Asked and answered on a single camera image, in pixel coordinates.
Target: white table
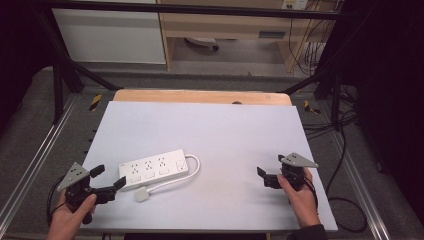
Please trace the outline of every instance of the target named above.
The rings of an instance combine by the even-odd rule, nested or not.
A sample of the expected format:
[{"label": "white table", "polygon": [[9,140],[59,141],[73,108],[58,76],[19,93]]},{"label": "white table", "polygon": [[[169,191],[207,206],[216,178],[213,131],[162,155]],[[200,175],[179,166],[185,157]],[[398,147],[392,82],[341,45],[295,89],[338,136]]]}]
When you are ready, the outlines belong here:
[{"label": "white table", "polygon": [[[92,179],[104,187],[119,178],[118,164],[183,149],[201,161],[199,173],[154,191],[142,203],[133,192],[97,206],[83,228],[117,232],[274,232],[297,229],[282,190],[265,188],[260,166],[278,173],[277,155],[297,152],[313,160],[295,107],[205,103],[110,102],[86,169],[104,164]],[[189,168],[195,161],[188,159]],[[337,230],[316,169],[311,169],[319,216]]]}]

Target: gray carpet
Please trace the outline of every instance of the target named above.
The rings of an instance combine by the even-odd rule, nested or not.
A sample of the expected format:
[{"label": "gray carpet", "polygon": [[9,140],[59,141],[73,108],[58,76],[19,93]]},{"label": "gray carpet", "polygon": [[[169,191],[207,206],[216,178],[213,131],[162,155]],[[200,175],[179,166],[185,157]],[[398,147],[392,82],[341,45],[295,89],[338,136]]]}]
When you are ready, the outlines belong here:
[{"label": "gray carpet", "polygon": [[[272,77],[207,77],[184,74],[122,74],[108,73],[103,77],[115,84],[129,88],[166,88],[166,89],[203,89],[203,90],[237,90],[274,92],[287,88],[296,82],[295,79]],[[85,82],[91,87],[97,87],[90,81]],[[308,93],[314,86],[303,90]],[[66,172],[73,162],[82,163],[85,151],[89,150],[89,139],[95,137],[95,130],[100,123],[106,104],[113,98],[113,92],[104,93],[100,104],[94,112],[88,111],[96,93],[81,94],[73,112],[49,153],[40,173],[25,197],[21,207],[10,224],[7,234],[27,233],[45,234],[48,230],[45,221],[45,202],[51,184]],[[322,114],[305,112],[304,100],[310,101],[314,108],[319,107],[309,94],[295,94],[293,104],[298,107],[302,123],[324,123]],[[24,99],[22,108],[10,121],[7,130],[0,139],[1,197],[0,204],[4,206],[10,193],[17,185],[20,176],[32,160],[43,138],[48,133],[53,120],[52,80],[50,72],[40,72],[35,78],[30,91]],[[377,205],[379,213],[393,239],[424,239],[424,230],[409,205],[401,195],[390,175],[380,174],[360,126],[351,124],[346,127],[347,144],[355,159],[370,194]],[[320,177],[326,185],[337,164],[339,152],[330,134],[322,135],[309,141],[312,154],[320,164]],[[337,175],[330,196],[345,197],[356,201],[351,183],[342,168]],[[357,228],[363,219],[351,205],[334,204],[336,220],[349,227]],[[81,232],[82,235],[99,235],[98,233]],[[273,239],[283,239],[285,233],[273,234]],[[373,239],[373,234],[367,228],[362,233],[350,233],[339,230],[329,233],[330,238]]]}]

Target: hand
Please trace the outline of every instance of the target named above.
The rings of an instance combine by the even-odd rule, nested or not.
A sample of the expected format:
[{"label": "hand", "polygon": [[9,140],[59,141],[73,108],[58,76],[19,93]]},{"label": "hand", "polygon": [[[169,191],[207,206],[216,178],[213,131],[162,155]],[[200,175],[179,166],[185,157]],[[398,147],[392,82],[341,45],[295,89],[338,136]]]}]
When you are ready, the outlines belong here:
[{"label": "hand", "polygon": [[53,221],[51,223],[47,239],[74,239],[85,215],[88,212],[94,212],[94,203],[96,202],[96,198],[97,196],[95,194],[91,194],[73,213],[66,204],[63,204],[66,201],[65,191],[63,191],[60,194],[57,206],[60,206],[61,204],[63,205],[53,213]]},{"label": "hand", "polygon": [[[305,172],[305,177],[312,182],[311,172],[307,168],[303,168],[303,171]],[[280,186],[290,200],[299,226],[304,228],[321,224],[315,206],[315,198],[311,190],[306,185],[303,185],[300,191],[296,192],[284,176],[278,175],[277,177]]]}]

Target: power strip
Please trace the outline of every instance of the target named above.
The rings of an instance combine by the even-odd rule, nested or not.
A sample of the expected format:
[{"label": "power strip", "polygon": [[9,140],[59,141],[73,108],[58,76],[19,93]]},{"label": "power strip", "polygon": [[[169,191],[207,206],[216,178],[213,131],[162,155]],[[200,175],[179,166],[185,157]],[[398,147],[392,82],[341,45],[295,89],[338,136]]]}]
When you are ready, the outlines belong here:
[{"label": "power strip", "polygon": [[123,191],[188,174],[182,149],[119,164],[119,177],[126,176]]}]

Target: sleeve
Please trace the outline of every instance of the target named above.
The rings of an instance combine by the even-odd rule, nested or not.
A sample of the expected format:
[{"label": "sleeve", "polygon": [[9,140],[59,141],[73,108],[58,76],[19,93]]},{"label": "sleeve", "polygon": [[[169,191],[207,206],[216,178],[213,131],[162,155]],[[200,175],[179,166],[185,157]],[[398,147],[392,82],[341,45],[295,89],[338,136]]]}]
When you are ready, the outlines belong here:
[{"label": "sleeve", "polygon": [[291,233],[286,238],[287,240],[327,240],[327,233],[322,224],[304,227]]}]

